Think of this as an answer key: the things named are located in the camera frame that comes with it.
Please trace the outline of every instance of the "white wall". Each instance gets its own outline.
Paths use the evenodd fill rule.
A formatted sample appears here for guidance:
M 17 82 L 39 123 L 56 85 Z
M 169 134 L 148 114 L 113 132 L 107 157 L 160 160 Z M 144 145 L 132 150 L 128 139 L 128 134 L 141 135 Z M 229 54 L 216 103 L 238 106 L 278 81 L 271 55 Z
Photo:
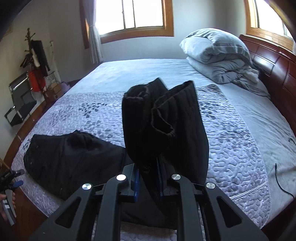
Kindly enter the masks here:
M 14 20 L 13 32 L 0 41 L 0 157 L 2 159 L 20 128 L 18 125 L 12 129 L 4 114 L 13 106 L 8 84 L 29 70 L 20 67 L 25 58 L 24 50 L 28 49 L 28 42 L 24 41 L 28 27 L 32 34 L 36 33 L 33 39 L 42 41 L 47 60 L 49 64 L 51 63 L 47 15 L 46 0 L 33 0 Z M 36 99 L 38 104 L 35 108 L 43 97 L 37 94 Z
M 240 36 L 246 34 L 247 20 L 244 6 L 244 0 L 227 0 L 227 31 Z
M 62 81 L 81 79 L 96 65 L 89 49 L 84 49 L 79 0 L 48 0 L 49 32 L 54 41 L 54 56 Z
M 144 37 L 103 44 L 105 61 L 139 58 L 185 58 L 181 40 L 199 28 L 227 29 L 227 0 L 173 0 L 174 37 Z M 49 31 L 61 79 L 83 78 L 91 64 L 81 33 L 78 0 L 51 0 Z

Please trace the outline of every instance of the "metal screw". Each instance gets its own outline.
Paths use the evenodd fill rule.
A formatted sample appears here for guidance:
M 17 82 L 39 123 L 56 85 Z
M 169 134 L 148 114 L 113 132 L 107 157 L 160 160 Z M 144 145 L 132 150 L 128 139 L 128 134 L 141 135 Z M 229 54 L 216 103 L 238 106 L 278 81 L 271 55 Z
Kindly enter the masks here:
M 174 179 L 174 180 L 179 180 L 180 178 L 181 178 L 181 176 L 179 174 L 172 175 L 172 179 Z
M 116 179 L 117 179 L 118 181 L 123 181 L 123 180 L 126 179 L 126 176 L 123 175 L 123 174 L 120 174 L 120 175 L 118 175 L 118 176 L 116 177 Z
M 82 185 L 82 189 L 84 189 L 84 190 L 89 190 L 89 189 L 91 189 L 91 184 L 89 184 L 89 183 L 83 184 L 83 185 Z
M 214 189 L 216 185 L 214 183 L 207 183 L 205 186 L 209 189 Z

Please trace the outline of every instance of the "wooden headboard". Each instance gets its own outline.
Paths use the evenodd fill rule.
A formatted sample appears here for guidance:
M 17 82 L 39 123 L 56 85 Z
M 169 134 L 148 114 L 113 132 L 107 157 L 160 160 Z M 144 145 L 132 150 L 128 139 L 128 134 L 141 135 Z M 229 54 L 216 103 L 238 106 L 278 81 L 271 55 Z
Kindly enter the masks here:
M 253 62 L 264 70 L 260 79 L 296 135 L 296 56 L 279 45 L 253 36 L 239 38 L 248 47 Z

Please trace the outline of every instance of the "quilted bedspread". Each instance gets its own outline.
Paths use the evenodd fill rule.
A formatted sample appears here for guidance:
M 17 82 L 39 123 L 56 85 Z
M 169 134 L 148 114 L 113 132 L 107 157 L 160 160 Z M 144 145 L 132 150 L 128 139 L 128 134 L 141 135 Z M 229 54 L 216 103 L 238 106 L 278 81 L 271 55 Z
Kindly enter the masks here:
M 264 162 L 244 120 L 214 84 L 196 88 L 210 145 L 207 181 L 217 184 L 259 227 L 267 222 L 270 193 Z M 21 144 L 12 168 L 24 169 L 23 156 L 34 134 L 62 135 L 74 130 L 124 147 L 121 101 L 124 92 L 65 95 L 46 112 Z M 62 201 L 41 188 L 26 172 L 23 192 L 47 216 Z M 176 231 L 122 223 L 121 239 L 176 240 Z

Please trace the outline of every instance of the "red bag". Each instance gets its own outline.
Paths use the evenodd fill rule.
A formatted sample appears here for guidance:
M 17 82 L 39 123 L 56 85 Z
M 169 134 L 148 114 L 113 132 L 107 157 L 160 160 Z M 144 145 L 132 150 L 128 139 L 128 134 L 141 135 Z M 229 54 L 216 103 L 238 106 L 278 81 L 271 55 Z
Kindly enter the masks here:
M 28 72 L 29 80 L 33 91 L 39 92 L 45 87 L 45 80 L 40 69 L 35 69 Z

